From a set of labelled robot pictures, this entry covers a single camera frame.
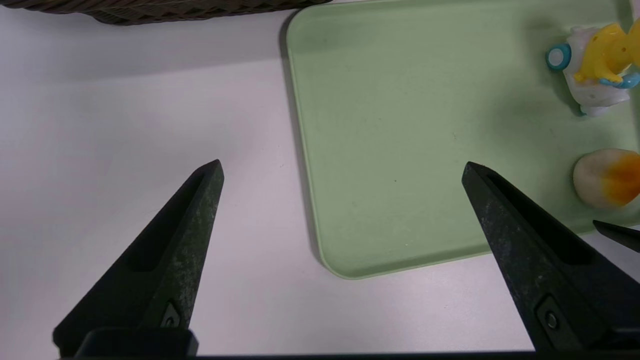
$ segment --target yellow toy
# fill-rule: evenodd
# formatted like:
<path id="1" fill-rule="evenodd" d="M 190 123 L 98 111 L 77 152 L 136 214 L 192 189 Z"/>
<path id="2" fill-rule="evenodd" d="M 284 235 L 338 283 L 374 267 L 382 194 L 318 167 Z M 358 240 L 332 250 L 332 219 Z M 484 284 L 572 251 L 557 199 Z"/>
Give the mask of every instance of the yellow toy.
<path id="1" fill-rule="evenodd" d="M 640 20 L 634 22 L 629 34 L 625 34 L 618 23 L 600 29 L 591 38 L 582 66 L 573 76 L 580 83 L 587 79 L 621 83 L 620 74 L 632 63 L 640 67 Z"/>

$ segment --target light green plastic tray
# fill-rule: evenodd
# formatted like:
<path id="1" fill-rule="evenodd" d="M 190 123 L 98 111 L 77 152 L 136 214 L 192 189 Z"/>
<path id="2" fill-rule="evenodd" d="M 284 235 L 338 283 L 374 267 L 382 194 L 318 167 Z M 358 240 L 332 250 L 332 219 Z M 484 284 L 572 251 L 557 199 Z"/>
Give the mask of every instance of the light green plastic tray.
<path id="1" fill-rule="evenodd" d="M 631 21 L 626 1 L 400 0 L 314 6 L 287 46 L 327 268 L 358 279 L 489 251 L 460 179 L 496 170 L 578 233 L 637 207 L 587 208 L 571 171 L 637 150 L 635 100 L 574 115 L 545 51 L 574 25 Z"/>

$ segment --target orange and white toy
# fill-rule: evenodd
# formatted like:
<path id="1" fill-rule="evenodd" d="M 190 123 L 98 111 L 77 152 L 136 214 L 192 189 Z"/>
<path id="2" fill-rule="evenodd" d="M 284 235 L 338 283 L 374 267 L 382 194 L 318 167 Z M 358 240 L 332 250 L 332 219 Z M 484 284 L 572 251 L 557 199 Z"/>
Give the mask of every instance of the orange and white toy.
<path id="1" fill-rule="evenodd" d="M 578 160 L 573 185 L 587 205 L 615 209 L 640 194 L 640 154 L 621 149 L 601 149 Z"/>

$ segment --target white toy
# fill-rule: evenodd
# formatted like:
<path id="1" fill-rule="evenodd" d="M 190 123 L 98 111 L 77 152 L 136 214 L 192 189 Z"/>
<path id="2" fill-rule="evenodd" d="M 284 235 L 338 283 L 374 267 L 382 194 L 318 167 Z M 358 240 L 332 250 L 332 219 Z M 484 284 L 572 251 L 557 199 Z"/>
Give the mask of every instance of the white toy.
<path id="1" fill-rule="evenodd" d="M 547 52 L 547 66 L 563 71 L 580 110 L 599 116 L 607 108 L 629 100 L 628 89 L 640 82 L 640 74 L 620 76 L 631 63 L 640 62 L 640 22 L 629 34 L 619 24 L 604 28 L 571 29 L 565 44 Z"/>

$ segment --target blue ring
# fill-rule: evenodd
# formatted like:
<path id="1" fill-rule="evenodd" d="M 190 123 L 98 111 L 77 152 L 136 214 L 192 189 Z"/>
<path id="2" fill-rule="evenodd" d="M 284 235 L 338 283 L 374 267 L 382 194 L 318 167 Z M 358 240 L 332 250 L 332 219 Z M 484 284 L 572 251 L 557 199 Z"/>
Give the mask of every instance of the blue ring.
<path id="1" fill-rule="evenodd" d="M 549 54 L 551 53 L 551 51 L 558 49 L 560 51 L 562 51 L 562 55 L 563 55 L 563 59 L 562 62 L 558 65 L 551 65 L 551 63 L 549 62 Z M 549 51 L 547 51 L 547 54 L 545 56 L 545 59 L 547 61 L 547 66 L 554 71 L 561 71 L 566 69 L 567 66 L 569 66 L 569 62 L 571 61 L 571 47 L 569 46 L 569 44 L 557 44 L 554 45 L 551 49 L 549 49 Z"/>

